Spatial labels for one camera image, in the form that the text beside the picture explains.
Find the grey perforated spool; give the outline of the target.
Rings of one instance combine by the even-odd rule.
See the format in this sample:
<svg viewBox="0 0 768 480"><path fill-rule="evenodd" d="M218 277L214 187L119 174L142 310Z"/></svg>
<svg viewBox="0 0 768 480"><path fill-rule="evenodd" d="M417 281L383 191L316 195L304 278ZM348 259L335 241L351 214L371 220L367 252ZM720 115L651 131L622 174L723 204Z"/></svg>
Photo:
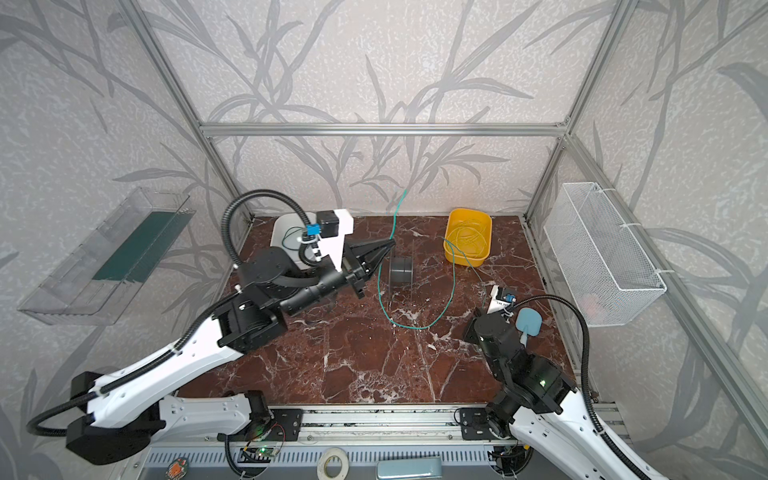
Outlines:
<svg viewBox="0 0 768 480"><path fill-rule="evenodd" d="M411 257L394 256L389 262L388 286L390 289L413 286L414 269Z"/></svg>

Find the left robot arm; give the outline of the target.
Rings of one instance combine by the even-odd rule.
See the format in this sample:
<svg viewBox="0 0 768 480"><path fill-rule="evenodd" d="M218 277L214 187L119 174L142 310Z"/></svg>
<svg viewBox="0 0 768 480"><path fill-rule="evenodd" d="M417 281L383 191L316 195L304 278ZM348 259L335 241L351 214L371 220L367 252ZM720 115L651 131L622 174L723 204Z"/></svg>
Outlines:
<svg viewBox="0 0 768 480"><path fill-rule="evenodd" d="M269 198L299 217L298 260L280 247L243 259L231 238L238 208ZM345 209L309 217L288 195L256 189L237 196L220 223L223 246L238 275L235 291L210 305L175 342L119 369L73 378L68 401L44 410L26 424L28 434L62 438L66 448L93 465L126 459L172 434L201 434L213 428L225 441L254 434L272 416L259 391L187 403L173 391L218 366L233 362L284 334L286 319L346 287L365 295L367 281L396 245L393 237L354 241L354 220Z"/></svg>

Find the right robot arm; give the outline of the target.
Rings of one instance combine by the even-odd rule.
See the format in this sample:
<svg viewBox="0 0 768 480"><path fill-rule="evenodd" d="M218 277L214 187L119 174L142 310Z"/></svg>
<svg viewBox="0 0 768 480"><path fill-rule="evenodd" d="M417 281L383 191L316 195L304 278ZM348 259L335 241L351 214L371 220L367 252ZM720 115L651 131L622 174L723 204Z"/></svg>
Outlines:
<svg viewBox="0 0 768 480"><path fill-rule="evenodd" d="M530 304L541 300L565 306L582 331L580 379L572 380L550 359L527 348L541 321ZM486 424L499 440L516 440L542 454L571 479L659 479L595 410L589 380L590 336L584 315L552 294L520 300L496 290L486 312L470 322L467 334L483 353L501 388L485 406Z"/></svg>

